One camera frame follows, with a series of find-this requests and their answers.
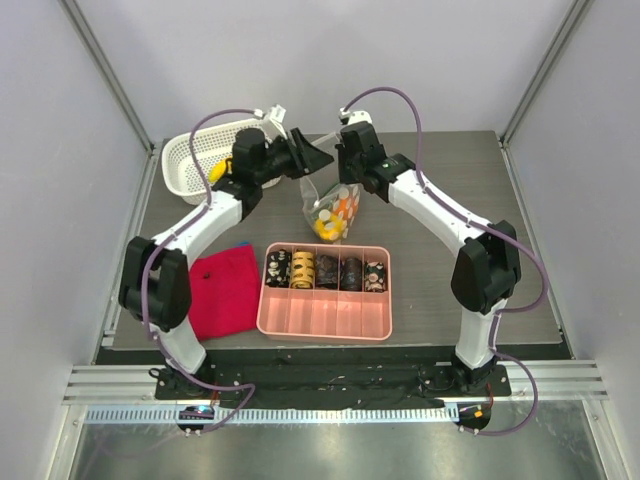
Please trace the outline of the yellow toy banana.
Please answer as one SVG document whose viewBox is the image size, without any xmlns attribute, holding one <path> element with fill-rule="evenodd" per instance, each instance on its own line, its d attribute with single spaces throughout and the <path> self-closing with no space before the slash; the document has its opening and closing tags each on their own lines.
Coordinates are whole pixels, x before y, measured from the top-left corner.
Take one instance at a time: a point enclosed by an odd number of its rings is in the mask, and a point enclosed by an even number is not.
<svg viewBox="0 0 640 480">
<path fill-rule="evenodd" d="M 223 160 L 217 162 L 209 171 L 208 174 L 208 182 L 211 185 L 214 185 L 217 181 L 219 181 L 226 174 L 230 174 L 232 172 L 232 158 L 227 157 Z"/>
</svg>

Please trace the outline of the green toy cucumber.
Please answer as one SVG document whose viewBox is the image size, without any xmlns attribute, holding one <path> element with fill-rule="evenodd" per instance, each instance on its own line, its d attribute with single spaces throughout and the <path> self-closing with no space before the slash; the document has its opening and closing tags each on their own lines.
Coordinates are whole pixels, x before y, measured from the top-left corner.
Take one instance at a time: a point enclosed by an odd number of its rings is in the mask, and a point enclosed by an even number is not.
<svg viewBox="0 0 640 480">
<path fill-rule="evenodd" d="M 341 184 L 337 183 L 333 186 L 331 186 L 326 192 L 323 193 L 323 196 L 332 196 L 332 195 L 336 195 L 339 193 L 339 190 L 341 188 Z"/>
</svg>

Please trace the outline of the clear polka dot zip bag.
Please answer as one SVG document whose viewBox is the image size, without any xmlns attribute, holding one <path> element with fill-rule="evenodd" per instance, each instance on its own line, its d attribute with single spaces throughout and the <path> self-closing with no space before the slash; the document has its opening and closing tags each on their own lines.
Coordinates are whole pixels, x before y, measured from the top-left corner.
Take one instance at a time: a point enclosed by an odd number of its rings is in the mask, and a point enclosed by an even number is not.
<svg viewBox="0 0 640 480">
<path fill-rule="evenodd" d="M 312 230 L 312 222 L 316 219 L 318 213 L 323 209 L 329 210 L 333 213 L 333 205 L 338 198 L 358 195 L 360 206 L 361 187 L 357 184 L 343 184 L 339 180 L 338 157 L 337 150 L 335 148 L 335 146 L 338 144 L 338 141 L 338 134 L 330 133 L 312 142 L 319 149 L 322 149 L 323 151 L 331 154 L 334 158 L 334 161 L 322 170 L 315 172 L 309 176 L 305 176 L 299 181 L 300 194 L 303 202 L 302 212 Z M 338 194 L 332 196 L 323 196 L 324 192 L 326 192 L 331 186 L 337 183 L 341 184 L 341 188 Z M 343 234 L 343 237 L 339 241 L 330 244 L 341 243 L 343 240 L 347 239 L 356 215 L 349 220 L 345 220 L 347 223 L 347 228 Z"/>
</svg>

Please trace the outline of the yellow toy fruit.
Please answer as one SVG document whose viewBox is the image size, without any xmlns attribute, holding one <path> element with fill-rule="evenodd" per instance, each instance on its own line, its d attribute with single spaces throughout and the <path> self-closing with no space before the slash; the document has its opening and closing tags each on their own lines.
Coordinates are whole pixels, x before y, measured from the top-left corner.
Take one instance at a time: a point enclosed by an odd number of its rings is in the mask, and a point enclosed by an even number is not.
<svg viewBox="0 0 640 480">
<path fill-rule="evenodd" d="M 347 223 L 339 215 L 323 209 L 312 222 L 312 228 L 321 240 L 334 243 L 343 237 Z"/>
</svg>

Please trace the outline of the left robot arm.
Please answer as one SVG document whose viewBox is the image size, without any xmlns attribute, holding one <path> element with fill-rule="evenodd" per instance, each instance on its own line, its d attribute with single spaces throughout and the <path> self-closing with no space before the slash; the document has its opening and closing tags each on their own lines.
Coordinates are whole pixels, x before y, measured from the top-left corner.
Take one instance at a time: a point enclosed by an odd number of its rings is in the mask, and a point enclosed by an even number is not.
<svg viewBox="0 0 640 480">
<path fill-rule="evenodd" d="M 213 385 L 211 360 L 188 319 L 190 267 L 255 209 L 265 183 L 281 176 L 299 179 L 332 161 L 297 128 L 273 140 L 258 128 L 243 129 L 235 136 L 230 167 L 197 208 L 152 239 L 129 241 L 118 302 L 143 323 L 168 365 L 180 372 L 178 386 L 190 398 L 205 397 Z"/>
</svg>

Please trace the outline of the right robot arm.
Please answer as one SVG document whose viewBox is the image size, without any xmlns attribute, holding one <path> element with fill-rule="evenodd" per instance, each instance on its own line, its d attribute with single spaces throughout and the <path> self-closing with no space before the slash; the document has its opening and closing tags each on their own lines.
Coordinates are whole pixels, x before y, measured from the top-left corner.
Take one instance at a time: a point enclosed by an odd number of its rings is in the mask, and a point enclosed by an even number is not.
<svg viewBox="0 0 640 480">
<path fill-rule="evenodd" d="M 336 145 L 340 180 L 408 213 L 433 233 L 455 257 L 451 290 L 461 305 L 460 335 L 451 360 L 451 380 L 465 395 L 477 393 L 496 365 L 490 349 L 493 315 L 504 308 L 521 279 L 514 227 L 471 214 L 419 175 L 402 154 L 389 155 L 373 125 L 346 123 Z"/>
</svg>

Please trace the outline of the orange toy fruit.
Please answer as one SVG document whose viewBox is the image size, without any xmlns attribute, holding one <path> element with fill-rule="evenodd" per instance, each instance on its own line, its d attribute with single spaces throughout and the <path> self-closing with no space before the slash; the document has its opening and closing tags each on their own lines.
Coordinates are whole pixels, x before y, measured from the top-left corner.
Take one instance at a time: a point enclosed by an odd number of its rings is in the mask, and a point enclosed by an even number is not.
<svg viewBox="0 0 640 480">
<path fill-rule="evenodd" d="M 340 219 L 349 220 L 353 218 L 359 207 L 359 196 L 338 198 L 333 205 L 333 213 Z"/>
</svg>

